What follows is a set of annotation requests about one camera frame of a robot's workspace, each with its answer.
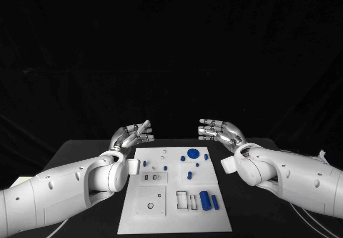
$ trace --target white board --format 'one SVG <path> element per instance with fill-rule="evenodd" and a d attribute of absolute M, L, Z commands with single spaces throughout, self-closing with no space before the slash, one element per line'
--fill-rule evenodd
<path fill-rule="evenodd" d="M 120 235 L 232 231 L 208 148 L 193 148 L 199 150 L 198 159 L 188 157 L 190 147 L 136 149 L 134 158 L 141 161 L 140 175 L 130 176 L 128 180 Z M 185 203 L 185 193 L 179 193 L 179 197 L 176 195 L 182 191 L 186 192 L 188 209 L 177 209 L 177 202 Z M 209 211 L 202 209 L 200 191 L 209 193 Z M 215 210 L 211 195 L 216 195 L 219 210 Z"/>

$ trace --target blue cylinder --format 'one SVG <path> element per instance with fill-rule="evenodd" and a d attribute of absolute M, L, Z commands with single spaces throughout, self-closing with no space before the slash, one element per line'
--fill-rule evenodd
<path fill-rule="evenodd" d="M 188 150 L 188 156 L 189 156 L 189 158 L 196 159 L 199 157 L 199 150 L 189 149 Z"/>
<path fill-rule="evenodd" d="M 216 210 L 219 210 L 218 202 L 216 202 L 216 195 L 212 195 L 212 202 L 213 202 L 213 207 Z"/>
<path fill-rule="evenodd" d="M 212 206 L 211 206 L 208 191 L 200 192 L 200 200 L 202 200 L 202 210 L 209 211 L 212 209 Z"/>

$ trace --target blue knob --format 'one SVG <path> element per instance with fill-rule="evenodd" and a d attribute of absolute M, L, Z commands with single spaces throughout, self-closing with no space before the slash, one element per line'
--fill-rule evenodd
<path fill-rule="evenodd" d="M 188 150 L 188 156 L 189 156 L 189 158 L 196 159 L 199 157 L 199 150 L 189 149 Z"/>

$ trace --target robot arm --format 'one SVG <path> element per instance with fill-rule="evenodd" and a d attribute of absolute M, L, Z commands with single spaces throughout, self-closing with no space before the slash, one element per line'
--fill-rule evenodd
<path fill-rule="evenodd" d="M 154 140 L 150 121 L 120 128 L 110 150 L 98 157 L 52 168 L 0 191 L 0 238 L 62 222 L 108 199 L 137 175 L 140 161 L 127 160 L 128 148 Z"/>
<path fill-rule="evenodd" d="M 203 119 L 200 122 L 211 126 L 198 128 L 199 139 L 221 141 L 234 153 L 222 160 L 228 174 L 238 171 L 248 185 L 267 189 L 309 211 L 343 218 L 343 172 L 323 156 L 268 150 L 247 142 L 231 123 Z"/>

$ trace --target white pegboard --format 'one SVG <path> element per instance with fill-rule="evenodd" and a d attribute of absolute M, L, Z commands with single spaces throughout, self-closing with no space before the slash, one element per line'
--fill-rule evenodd
<path fill-rule="evenodd" d="M 118 234 L 154 234 L 154 233 L 200 233 L 200 232 L 231 232 L 231 222 L 226 214 L 221 189 L 211 161 L 211 155 L 206 147 L 193 147 L 199 150 L 199 158 L 188 157 L 190 147 L 163 147 L 163 148 L 137 148 L 136 159 L 141 161 L 140 175 L 130 176 L 126 202 L 121 213 Z M 182 155 L 186 157 L 185 162 L 180 161 Z M 192 179 L 189 180 L 188 172 L 192 171 Z M 146 184 L 141 180 L 141 174 L 166 173 L 167 183 Z M 166 188 L 166 213 L 164 216 L 141 216 L 137 209 L 147 210 L 147 204 L 151 199 L 140 199 L 140 189 L 143 187 Z M 177 210 L 177 191 L 186 191 L 189 210 L 180 212 Z M 200 191 L 208 191 L 211 195 L 216 195 L 219 210 L 213 208 L 209 211 L 202 210 Z M 151 198 L 156 199 L 156 192 L 151 192 Z M 192 211 L 190 195 L 195 195 L 196 212 Z"/>

